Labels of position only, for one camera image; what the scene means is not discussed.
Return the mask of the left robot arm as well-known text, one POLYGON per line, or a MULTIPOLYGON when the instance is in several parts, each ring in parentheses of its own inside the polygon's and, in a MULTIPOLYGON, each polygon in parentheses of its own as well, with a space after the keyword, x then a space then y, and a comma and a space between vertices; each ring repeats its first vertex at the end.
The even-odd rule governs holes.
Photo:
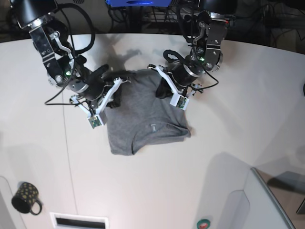
POLYGON ((188 89, 194 93, 208 89, 194 81, 219 69, 223 58, 221 42, 227 34, 228 17, 236 13, 237 4, 236 0, 189 0, 176 6, 178 24, 191 51, 182 57, 176 51, 165 50, 163 57, 173 66, 163 72, 183 96, 188 89))

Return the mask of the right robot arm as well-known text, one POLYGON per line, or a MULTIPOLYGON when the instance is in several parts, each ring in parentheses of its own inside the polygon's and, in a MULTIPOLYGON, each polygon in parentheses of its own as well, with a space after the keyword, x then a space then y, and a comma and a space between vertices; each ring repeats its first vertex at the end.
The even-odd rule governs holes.
POLYGON ((107 64, 91 71, 85 67, 87 59, 83 53, 89 51, 95 42, 96 32, 88 13, 73 3, 58 4, 54 0, 12 0, 10 6, 21 29, 27 28, 33 46, 39 52, 50 81, 62 91, 70 89, 77 95, 75 102, 66 106, 86 103, 94 109, 105 100, 106 94, 114 88, 115 77, 107 64), (64 9, 75 9, 87 22, 91 39, 89 44, 77 50, 72 39, 70 22, 63 23, 54 14, 64 9))

